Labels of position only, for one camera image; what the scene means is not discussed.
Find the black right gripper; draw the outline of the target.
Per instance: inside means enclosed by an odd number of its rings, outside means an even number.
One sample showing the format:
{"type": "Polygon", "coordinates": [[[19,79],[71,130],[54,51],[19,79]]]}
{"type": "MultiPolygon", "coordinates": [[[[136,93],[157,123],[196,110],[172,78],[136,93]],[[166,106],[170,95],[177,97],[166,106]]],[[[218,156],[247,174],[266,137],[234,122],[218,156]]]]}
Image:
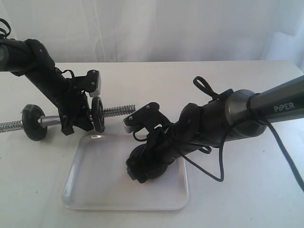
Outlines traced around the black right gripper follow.
{"type": "Polygon", "coordinates": [[[170,166],[176,159],[180,158],[180,155],[174,148],[173,140],[165,132],[148,134],[145,144],[148,153],[161,163],[170,166]]]}

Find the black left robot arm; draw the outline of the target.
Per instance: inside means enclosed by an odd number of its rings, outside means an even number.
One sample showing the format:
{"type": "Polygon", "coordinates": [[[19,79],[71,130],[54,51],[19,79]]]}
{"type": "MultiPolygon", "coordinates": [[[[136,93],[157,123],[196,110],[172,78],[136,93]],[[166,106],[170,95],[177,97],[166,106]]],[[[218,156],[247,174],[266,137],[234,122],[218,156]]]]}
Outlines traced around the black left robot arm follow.
{"type": "Polygon", "coordinates": [[[63,134],[73,134],[75,126],[87,132],[93,130],[87,98],[100,94],[98,71],[65,78],[41,42],[6,38],[0,40],[0,70],[25,76],[47,97],[58,109],[63,134]]]}

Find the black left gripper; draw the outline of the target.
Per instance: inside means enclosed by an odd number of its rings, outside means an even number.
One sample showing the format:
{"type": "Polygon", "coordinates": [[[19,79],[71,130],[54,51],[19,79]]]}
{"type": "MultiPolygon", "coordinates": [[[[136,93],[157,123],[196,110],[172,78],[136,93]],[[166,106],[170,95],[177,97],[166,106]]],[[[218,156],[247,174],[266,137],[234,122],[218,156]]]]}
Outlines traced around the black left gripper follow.
{"type": "Polygon", "coordinates": [[[84,131],[93,130],[85,92],[77,90],[75,82],[56,82],[56,91],[61,132],[66,136],[71,135],[74,133],[74,126],[84,131]]]}

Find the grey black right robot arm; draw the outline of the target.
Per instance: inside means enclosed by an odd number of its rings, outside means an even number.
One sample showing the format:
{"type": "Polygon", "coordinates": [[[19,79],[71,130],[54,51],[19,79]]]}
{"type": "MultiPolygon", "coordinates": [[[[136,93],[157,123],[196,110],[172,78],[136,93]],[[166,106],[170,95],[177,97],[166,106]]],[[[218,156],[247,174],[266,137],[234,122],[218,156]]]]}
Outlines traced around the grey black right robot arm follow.
{"type": "Polygon", "coordinates": [[[203,106],[187,104],[177,122],[163,115],[156,102],[123,120],[128,133],[148,132],[126,161],[131,179],[145,183],[163,175],[176,159],[189,153],[209,154],[213,148],[221,151],[225,142],[257,137],[273,123],[304,116],[302,76],[262,93],[228,89],[218,94],[200,76],[193,83],[211,100],[203,106]]]}

